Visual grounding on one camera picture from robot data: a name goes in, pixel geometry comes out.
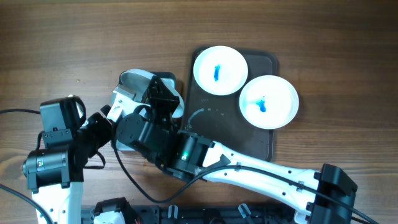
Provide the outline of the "white plate front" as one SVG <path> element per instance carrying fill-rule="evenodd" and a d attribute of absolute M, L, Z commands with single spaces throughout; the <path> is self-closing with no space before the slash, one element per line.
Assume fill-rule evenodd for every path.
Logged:
<path fill-rule="evenodd" d="M 176 90 L 176 77 L 171 72 L 148 72 L 146 70 L 141 70 L 138 68 L 126 70 L 122 72 L 119 76 L 119 83 L 122 86 L 125 86 L 128 90 L 132 91 L 136 94 L 134 101 L 136 102 L 147 102 L 144 99 L 145 92 L 147 87 L 152 80 L 152 77 L 157 76 L 159 77 L 164 85 L 177 97 L 179 97 L 180 103 L 175 109 L 172 117 L 173 118 L 181 118 L 184 113 L 185 105 L 180 93 Z"/>

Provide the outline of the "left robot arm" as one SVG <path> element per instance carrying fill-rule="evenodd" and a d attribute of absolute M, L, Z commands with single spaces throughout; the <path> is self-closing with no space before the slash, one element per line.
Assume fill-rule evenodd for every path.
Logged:
<path fill-rule="evenodd" d="M 38 205 L 39 223 L 81 223 L 83 170 L 111 139 L 111 124 L 100 113 L 90 117 L 78 96 L 40 104 L 43 148 L 29 153 L 23 173 Z"/>

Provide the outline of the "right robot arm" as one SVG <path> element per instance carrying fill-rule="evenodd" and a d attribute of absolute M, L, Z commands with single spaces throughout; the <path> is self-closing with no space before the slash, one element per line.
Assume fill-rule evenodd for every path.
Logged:
<path fill-rule="evenodd" d="M 236 185 L 272 197 L 295 210 L 296 223 L 349 223 L 357 185 L 339 167 L 295 169 L 238 153 L 220 142 L 175 126 L 179 93 L 159 77 L 144 87 L 144 99 L 115 100 L 112 145 L 139 152 L 163 173 L 187 185 L 203 179 Z"/>

